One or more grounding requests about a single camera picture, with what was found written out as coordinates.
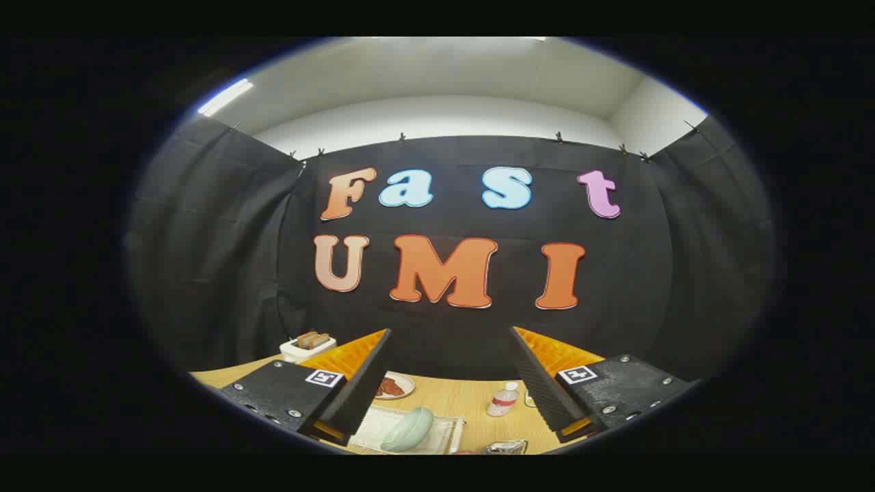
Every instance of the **black fabric backdrop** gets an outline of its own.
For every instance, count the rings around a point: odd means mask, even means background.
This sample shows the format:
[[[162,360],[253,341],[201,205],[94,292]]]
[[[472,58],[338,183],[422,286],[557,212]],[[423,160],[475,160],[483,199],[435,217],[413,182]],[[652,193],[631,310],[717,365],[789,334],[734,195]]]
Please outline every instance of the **black fabric backdrop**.
[[[531,202],[491,209],[481,176],[494,166],[532,175]],[[322,222],[336,175],[373,167],[353,212]],[[386,179],[431,173],[425,207],[384,207]],[[601,171],[621,207],[589,208],[579,174]],[[180,129],[144,177],[131,216],[131,273],[156,341],[185,370],[249,362],[309,330],[345,343],[395,332],[394,370],[461,379],[516,378],[512,325],[604,356],[631,353],[693,379],[726,363],[767,298],[774,239],[768,200],[752,164],[712,118],[643,162],[602,147],[527,137],[435,137],[327,153],[302,163],[212,120]],[[315,235],[365,235],[352,292],[315,279]],[[487,309],[389,297],[403,234],[427,236],[442,260],[466,237],[499,244]],[[549,242],[586,250],[569,310],[535,306]]]

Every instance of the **ceiling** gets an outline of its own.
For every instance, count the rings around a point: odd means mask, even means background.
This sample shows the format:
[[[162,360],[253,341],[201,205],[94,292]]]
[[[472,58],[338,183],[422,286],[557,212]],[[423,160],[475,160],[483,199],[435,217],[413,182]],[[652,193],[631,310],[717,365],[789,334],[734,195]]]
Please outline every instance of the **ceiling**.
[[[247,75],[254,85],[214,118],[255,135],[319,111],[417,95],[539,102],[610,118],[638,70],[558,38],[343,38]]]

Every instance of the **table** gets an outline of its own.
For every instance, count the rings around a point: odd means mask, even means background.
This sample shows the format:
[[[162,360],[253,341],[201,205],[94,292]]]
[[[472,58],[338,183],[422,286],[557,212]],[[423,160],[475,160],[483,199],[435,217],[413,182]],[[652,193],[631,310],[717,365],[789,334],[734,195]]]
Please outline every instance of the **table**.
[[[273,355],[260,361],[224,369],[193,372],[191,375],[203,384],[221,388],[268,362],[282,361],[283,359],[282,355]],[[560,443],[556,435],[547,427],[538,410],[524,404],[523,397],[526,394],[526,385],[523,381],[516,380],[520,385],[517,390],[520,392],[520,400],[510,413],[504,417],[490,417],[487,415],[489,402],[495,392],[504,387],[506,381],[468,381],[406,376],[416,384],[413,393],[397,400],[374,400],[374,404],[400,411],[411,411],[422,406],[438,416],[464,418],[466,424],[462,433],[462,441],[458,447],[459,450],[478,452],[498,440],[525,439],[528,441],[526,454],[539,454],[586,439],[584,436],[567,443]],[[353,451],[327,441],[322,442]]]

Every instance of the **white plate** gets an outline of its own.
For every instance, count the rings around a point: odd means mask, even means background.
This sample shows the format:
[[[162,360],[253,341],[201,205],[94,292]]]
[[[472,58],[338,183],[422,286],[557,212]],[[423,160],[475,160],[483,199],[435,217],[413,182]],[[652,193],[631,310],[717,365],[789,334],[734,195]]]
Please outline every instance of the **white plate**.
[[[386,373],[386,377],[394,379],[395,384],[397,384],[399,388],[404,390],[404,394],[395,396],[395,395],[388,395],[386,393],[383,393],[379,397],[374,397],[374,399],[377,399],[377,400],[397,400],[398,398],[404,398],[404,397],[408,396],[416,388],[416,385],[413,383],[413,380],[410,379],[409,377],[406,377],[403,374],[398,374],[396,372],[388,371]]]

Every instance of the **orange letter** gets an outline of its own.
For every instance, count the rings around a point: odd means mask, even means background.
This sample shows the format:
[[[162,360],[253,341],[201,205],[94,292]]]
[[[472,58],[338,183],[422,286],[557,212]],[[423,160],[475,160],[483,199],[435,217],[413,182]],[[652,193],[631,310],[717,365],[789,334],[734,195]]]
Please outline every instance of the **orange letter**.
[[[498,244],[489,239],[464,239],[442,264],[431,241],[422,235],[400,235],[395,246],[401,250],[398,286],[389,292],[394,300],[417,302],[422,294],[417,290],[417,277],[429,301],[435,303],[453,282],[456,287],[446,302],[456,307],[489,307],[487,272],[489,258]]]
[[[547,286],[535,301],[541,309],[571,309],[578,305],[574,297],[574,277],[578,274],[578,260],[586,253],[569,242],[545,244],[541,252],[547,257]]]
[[[373,181],[376,177],[377,171],[373,167],[369,167],[331,178],[328,181],[328,184],[331,185],[331,195],[328,196],[328,208],[322,213],[322,220],[330,221],[350,215],[353,208],[347,205],[347,198],[355,203],[365,193],[365,184],[357,179]]]
[[[350,292],[359,286],[361,280],[361,255],[370,241],[363,235],[350,235],[343,240],[346,245],[346,276],[337,278],[331,270],[332,253],[337,237],[333,235],[317,235],[316,243],[316,278],[325,288],[337,292]]]

